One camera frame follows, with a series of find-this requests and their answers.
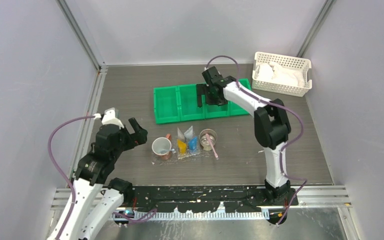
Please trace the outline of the brown steel cup with handle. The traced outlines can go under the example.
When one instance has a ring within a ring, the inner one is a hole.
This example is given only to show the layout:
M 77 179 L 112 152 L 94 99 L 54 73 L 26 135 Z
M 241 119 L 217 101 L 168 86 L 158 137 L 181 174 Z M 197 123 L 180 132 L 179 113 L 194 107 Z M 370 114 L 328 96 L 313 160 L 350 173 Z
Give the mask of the brown steel cup with handle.
M 158 137 L 156 138 L 151 145 L 152 152 L 155 154 L 156 151 L 162 150 L 162 149 L 174 149 L 172 144 L 172 135 L 168 133 L 164 137 Z M 169 153 L 166 155 L 157 155 L 155 154 L 160 160 L 167 161 L 169 160 L 175 153 Z

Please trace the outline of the pink toothbrush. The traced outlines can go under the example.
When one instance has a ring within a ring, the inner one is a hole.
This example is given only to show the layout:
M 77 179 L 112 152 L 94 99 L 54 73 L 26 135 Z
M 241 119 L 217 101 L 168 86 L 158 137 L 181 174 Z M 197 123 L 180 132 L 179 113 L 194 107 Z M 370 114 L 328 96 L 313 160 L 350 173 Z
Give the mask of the pink toothbrush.
M 219 155 L 218 155 L 218 153 L 215 150 L 215 146 L 214 146 L 215 141 L 214 141 L 214 139 L 208 133 L 205 134 L 205 137 L 206 137 L 207 143 L 209 144 L 209 146 L 210 146 L 210 148 L 211 148 L 211 150 L 212 150 L 212 152 L 214 154 L 215 159 L 218 160 L 219 159 Z

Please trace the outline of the white toothpaste tube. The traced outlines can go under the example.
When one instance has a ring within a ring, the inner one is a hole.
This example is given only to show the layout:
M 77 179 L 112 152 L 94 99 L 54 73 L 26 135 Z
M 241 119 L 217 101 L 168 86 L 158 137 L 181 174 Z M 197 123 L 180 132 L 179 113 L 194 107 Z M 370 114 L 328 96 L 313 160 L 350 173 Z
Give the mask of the white toothpaste tube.
M 179 128 L 177 128 L 177 139 L 184 142 L 184 143 L 186 142 L 186 137 L 185 137 L 184 133 Z
M 183 135 L 187 141 L 190 141 L 194 137 L 194 127 L 191 125 Z

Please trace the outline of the yellow toothpaste tube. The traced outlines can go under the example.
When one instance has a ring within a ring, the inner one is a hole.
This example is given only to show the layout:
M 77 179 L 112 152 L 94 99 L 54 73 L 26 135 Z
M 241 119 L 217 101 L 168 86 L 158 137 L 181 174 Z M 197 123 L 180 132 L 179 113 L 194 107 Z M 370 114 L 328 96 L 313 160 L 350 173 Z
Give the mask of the yellow toothpaste tube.
M 188 153 L 188 145 L 181 139 L 177 139 L 178 153 L 180 155 L 186 155 Z

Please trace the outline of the clear acrylic toothbrush holder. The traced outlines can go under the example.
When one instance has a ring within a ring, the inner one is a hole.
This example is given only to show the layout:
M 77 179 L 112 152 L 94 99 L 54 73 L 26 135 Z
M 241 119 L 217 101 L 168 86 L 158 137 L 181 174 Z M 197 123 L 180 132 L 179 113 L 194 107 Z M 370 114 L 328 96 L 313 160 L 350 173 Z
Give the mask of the clear acrylic toothbrush holder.
M 179 154 L 179 148 L 178 148 L 178 144 L 177 144 L 177 136 L 176 136 L 176 138 L 175 138 L 175 140 L 174 140 L 174 149 L 175 149 L 175 151 L 176 151 L 176 156 L 177 156 L 177 159 L 178 160 L 185 160 L 186 158 L 191 158 L 191 157 L 194 157 L 194 156 L 197 156 L 197 155 L 199 155 L 200 153 L 201 153 L 201 147 L 200 147 L 200 143 L 199 143 L 199 139 L 198 139 L 198 146 L 199 146 L 199 152 L 198 153 L 195 153 L 195 154 L 193 154 L 193 153 L 190 153 L 190 151 L 189 151 L 189 148 L 188 148 L 188 151 L 187 151 L 187 154 L 185 154 L 185 155 L 180 155 Z

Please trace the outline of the blue toothpaste tube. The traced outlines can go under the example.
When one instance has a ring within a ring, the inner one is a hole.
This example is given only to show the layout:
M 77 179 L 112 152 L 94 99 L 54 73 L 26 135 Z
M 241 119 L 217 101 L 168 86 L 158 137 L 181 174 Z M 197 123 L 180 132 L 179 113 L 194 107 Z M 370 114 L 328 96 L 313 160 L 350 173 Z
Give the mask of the blue toothpaste tube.
M 199 149 L 199 143 L 198 143 L 198 137 L 194 136 L 192 139 L 188 142 L 188 149 L 191 154 L 198 154 Z

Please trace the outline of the clear oval acrylic tray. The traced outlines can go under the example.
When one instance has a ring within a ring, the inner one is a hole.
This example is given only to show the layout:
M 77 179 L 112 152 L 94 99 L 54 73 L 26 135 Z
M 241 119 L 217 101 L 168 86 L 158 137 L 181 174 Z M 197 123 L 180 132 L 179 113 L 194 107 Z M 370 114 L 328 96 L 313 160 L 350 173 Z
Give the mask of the clear oval acrylic tray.
M 182 162 L 197 161 L 201 158 L 216 159 L 212 149 L 204 150 L 196 134 L 192 138 L 179 139 L 177 136 L 167 134 L 156 138 L 151 144 L 153 165 L 170 165 Z

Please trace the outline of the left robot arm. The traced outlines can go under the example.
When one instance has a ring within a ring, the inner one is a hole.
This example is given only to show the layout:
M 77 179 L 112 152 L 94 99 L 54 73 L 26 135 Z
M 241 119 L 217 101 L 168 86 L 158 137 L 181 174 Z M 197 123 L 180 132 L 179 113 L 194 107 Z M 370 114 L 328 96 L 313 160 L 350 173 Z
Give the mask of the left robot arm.
M 96 114 L 94 119 L 100 119 L 102 125 L 91 150 L 79 160 L 74 180 L 67 181 L 71 195 L 48 237 L 50 240 L 93 240 L 116 208 L 128 207 L 133 202 L 132 183 L 114 178 L 100 202 L 92 206 L 121 153 L 145 144 L 148 132 L 134 117 L 128 120 L 133 133 L 116 117 L 106 120 Z

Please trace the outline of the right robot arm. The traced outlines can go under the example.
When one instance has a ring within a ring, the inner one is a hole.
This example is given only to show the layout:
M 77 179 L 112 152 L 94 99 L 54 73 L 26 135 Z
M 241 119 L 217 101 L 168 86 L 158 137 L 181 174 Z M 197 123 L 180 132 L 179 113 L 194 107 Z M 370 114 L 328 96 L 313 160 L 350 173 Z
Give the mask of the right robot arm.
M 202 72 L 204 83 L 196 85 L 197 106 L 223 106 L 231 102 L 253 117 L 254 136 L 263 147 L 266 161 L 265 198 L 279 205 L 291 189 L 286 177 L 286 148 L 291 125 L 280 99 L 256 95 L 232 76 L 223 77 L 215 66 Z

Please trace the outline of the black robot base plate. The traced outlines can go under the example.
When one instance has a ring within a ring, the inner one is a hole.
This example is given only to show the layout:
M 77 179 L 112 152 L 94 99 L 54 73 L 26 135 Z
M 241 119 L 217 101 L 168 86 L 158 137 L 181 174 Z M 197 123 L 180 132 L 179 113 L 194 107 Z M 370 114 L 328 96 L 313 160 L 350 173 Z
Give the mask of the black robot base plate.
M 288 207 L 297 206 L 296 190 L 288 183 L 280 189 L 258 185 L 196 185 L 196 186 L 135 186 L 130 190 L 122 207 L 132 211 L 158 214 L 213 214 L 224 210 L 227 214 L 261 213 L 270 210 L 268 221 L 283 224 Z

